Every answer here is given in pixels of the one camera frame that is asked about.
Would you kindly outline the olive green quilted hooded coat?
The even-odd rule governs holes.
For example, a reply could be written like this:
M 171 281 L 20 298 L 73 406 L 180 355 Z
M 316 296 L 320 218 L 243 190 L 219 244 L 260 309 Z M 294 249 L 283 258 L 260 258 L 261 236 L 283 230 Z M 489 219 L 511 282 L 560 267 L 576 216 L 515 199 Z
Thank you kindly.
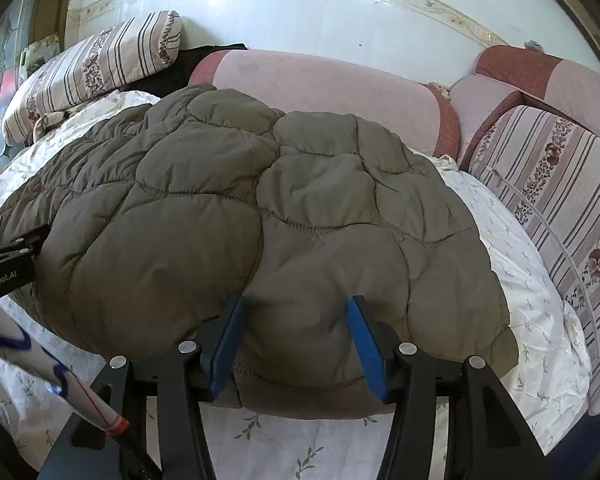
M 283 113 L 208 84 L 122 110 L 0 207 L 0 240 L 50 234 L 12 294 L 100 356 L 158 356 L 246 300 L 223 396 L 262 414 L 361 418 L 370 392 L 347 323 L 375 318 L 430 356 L 518 362 L 507 302 L 468 207 L 376 122 Z

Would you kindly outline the white floral bed sheet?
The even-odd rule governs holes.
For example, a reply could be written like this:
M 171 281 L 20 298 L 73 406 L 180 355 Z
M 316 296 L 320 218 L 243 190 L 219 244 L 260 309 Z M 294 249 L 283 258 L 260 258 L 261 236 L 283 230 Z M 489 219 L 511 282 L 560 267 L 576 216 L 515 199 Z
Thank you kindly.
M 85 104 L 0 174 L 0 208 L 69 142 L 96 122 L 150 104 L 146 92 L 112 92 Z M 538 251 L 513 215 L 447 157 L 436 160 L 445 183 L 471 211 L 498 274 L 519 349 L 504 386 L 549 451 L 588 409 L 591 361 L 576 312 L 558 294 Z M 0 359 L 0 447 L 17 478 L 35 474 L 68 422 L 70 408 L 44 382 Z M 391 419 L 292 420 L 242 408 L 201 410 L 221 479 L 371 479 L 377 474 Z

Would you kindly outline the white sleeve with red-blue trim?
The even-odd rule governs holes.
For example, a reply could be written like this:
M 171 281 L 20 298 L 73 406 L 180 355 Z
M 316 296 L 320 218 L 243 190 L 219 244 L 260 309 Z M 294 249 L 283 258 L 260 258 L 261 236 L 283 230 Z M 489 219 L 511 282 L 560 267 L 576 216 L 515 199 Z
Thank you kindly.
M 111 437 L 120 436 L 129 422 L 76 377 L 68 366 L 32 338 L 0 307 L 0 357 L 50 386 L 79 416 Z

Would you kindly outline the striped floral bolster pillow left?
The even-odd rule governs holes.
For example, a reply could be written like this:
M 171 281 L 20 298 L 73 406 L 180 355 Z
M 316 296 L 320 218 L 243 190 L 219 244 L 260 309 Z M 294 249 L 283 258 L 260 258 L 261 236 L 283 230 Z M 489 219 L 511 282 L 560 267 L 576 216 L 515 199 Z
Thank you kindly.
M 108 27 L 59 53 L 18 88 L 2 121 L 9 146 L 26 142 L 38 118 L 63 112 L 165 70 L 178 57 L 182 21 L 151 12 Z

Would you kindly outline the striped floral cushion right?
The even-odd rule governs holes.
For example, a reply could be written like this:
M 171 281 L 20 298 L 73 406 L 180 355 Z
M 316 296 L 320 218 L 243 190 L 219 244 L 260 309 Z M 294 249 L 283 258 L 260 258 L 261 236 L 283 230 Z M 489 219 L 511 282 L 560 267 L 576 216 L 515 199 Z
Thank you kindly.
M 468 170 L 513 213 L 576 310 L 592 364 L 590 411 L 600 414 L 600 136 L 519 105 L 478 142 Z

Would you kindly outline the pink quilted bolster cushion centre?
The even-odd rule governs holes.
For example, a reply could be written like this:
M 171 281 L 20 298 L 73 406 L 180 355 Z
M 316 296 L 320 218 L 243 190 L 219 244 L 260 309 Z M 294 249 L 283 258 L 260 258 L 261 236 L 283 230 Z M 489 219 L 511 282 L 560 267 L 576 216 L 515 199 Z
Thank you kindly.
M 460 120 L 431 84 L 319 56 L 265 50 L 208 54 L 191 84 L 235 89 L 283 112 L 329 112 L 378 122 L 409 148 L 455 158 Z

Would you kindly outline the pink corner cushion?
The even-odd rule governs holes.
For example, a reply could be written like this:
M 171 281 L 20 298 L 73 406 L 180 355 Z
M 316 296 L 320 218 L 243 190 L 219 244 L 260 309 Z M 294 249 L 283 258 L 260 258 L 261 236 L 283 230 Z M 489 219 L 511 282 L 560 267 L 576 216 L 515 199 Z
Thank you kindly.
M 488 130 L 524 97 L 510 84 L 486 76 L 468 75 L 451 88 L 451 105 L 460 120 L 460 150 L 457 161 L 467 169 L 474 151 Z

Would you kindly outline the red pink cushion top right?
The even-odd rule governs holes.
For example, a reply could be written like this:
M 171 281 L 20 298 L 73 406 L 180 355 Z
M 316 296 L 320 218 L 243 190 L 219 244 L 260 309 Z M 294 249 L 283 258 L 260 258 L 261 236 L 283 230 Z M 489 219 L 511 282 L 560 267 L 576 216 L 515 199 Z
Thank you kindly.
M 538 51 L 490 47 L 476 73 L 509 84 L 600 136 L 600 73 Z

